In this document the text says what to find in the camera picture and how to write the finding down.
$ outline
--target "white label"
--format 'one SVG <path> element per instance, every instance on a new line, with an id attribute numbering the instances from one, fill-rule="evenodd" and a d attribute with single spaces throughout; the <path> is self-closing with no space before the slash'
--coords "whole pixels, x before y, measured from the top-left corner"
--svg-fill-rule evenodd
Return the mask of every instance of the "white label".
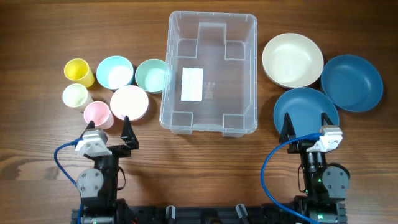
<path id="1" fill-rule="evenodd" d="M 201 101 L 203 69 L 182 68 L 181 101 Z"/>

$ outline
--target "wood grain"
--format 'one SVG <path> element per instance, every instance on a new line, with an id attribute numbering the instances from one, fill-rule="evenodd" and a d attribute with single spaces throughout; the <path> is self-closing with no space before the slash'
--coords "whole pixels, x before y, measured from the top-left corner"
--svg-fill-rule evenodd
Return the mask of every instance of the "wood grain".
<path id="1" fill-rule="evenodd" d="M 371 61 L 384 80 L 384 98 L 368 113 L 339 111 L 345 139 L 327 159 L 351 172 L 350 223 L 398 219 L 396 1 L 39 2 L 0 5 L 0 223 L 69 223 L 79 195 L 55 165 L 53 152 L 78 137 L 86 124 L 81 113 L 62 103 L 70 84 L 63 67 L 71 58 L 83 58 L 95 72 L 110 55 L 123 55 L 134 65 L 164 60 L 168 18 L 175 10 L 254 14 L 259 58 L 271 38 L 295 32 L 316 42 L 326 60 L 355 54 Z M 161 97 L 151 95 L 150 111 L 132 123 L 140 149 L 121 160 L 127 186 L 119 197 L 130 205 L 269 203 L 259 175 L 277 144 L 272 111 L 285 89 L 266 77 L 260 60 L 258 65 L 259 126 L 239 139 L 172 134 L 159 124 Z M 105 102 L 112 94 L 97 83 L 89 91 Z M 120 142 L 121 126 L 116 121 L 107 131 L 109 144 Z M 59 158 L 75 179 L 93 165 L 72 148 Z M 266 180 L 281 202 L 300 193 L 299 162 L 281 151 L 269 164 Z"/>

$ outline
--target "wooden table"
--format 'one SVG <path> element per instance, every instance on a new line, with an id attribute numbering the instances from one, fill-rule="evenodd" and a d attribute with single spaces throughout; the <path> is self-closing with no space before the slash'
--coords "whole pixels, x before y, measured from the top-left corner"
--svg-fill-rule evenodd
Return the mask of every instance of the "wooden table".
<path id="1" fill-rule="evenodd" d="M 351 172 L 347 195 L 350 223 L 395 223 L 398 219 L 398 15 L 397 2 L 373 1 L 142 1 L 0 6 L 0 223 L 69 223 L 79 194 L 53 161 L 59 145 L 77 138 L 86 123 L 61 99 L 71 84 L 63 67 L 83 58 L 93 71 L 102 59 L 123 55 L 134 65 L 165 59 L 168 18 L 176 10 L 241 12 L 258 19 L 258 52 L 286 32 L 306 35 L 326 60 L 355 54 L 371 61 L 384 80 L 384 98 L 368 113 L 340 110 L 345 138 L 327 155 Z M 111 92 L 97 83 L 95 100 Z M 276 147 L 273 107 L 286 90 L 273 84 L 258 61 L 259 125 L 242 138 L 220 133 L 172 134 L 159 124 L 160 95 L 133 128 L 140 149 L 121 160 L 130 205 L 260 205 L 270 203 L 260 169 Z M 121 142 L 121 121 L 107 131 Z M 72 148 L 60 162 L 76 179 L 93 166 Z M 281 202 L 298 195 L 298 155 L 278 152 L 266 171 L 270 191 Z"/>

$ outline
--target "clear plastic container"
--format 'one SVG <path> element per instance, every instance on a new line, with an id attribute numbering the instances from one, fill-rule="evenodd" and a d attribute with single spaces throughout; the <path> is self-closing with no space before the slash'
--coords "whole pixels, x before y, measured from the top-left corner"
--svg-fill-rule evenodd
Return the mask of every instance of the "clear plastic container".
<path id="1" fill-rule="evenodd" d="M 257 19 L 175 11 L 169 18 L 161 125 L 177 134 L 257 128 Z"/>

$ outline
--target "blue plate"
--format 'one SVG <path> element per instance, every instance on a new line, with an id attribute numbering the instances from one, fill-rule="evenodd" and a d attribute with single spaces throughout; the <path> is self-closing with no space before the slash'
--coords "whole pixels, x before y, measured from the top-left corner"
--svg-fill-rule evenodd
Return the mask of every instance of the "blue plate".
<path id="1" fill-rule="evenodd" d="M 333 124 L 339 125 L 340 122 L 333 102 L 325 94 L 311 88 L 291 89 L 280 96 L 274 108 L 274 122 L 279 133 L 286 112 L 289 112 L 296 137 L 319 133 L 323 112 Z"/>
<path id="2" fill-rule="evenodd" d="M 366 59 L 340 55 L 331 59 L 321 75 L 322 89 L 336 106 L 362 112 L 375 107 L 383 95 L 377 69 Z"/>

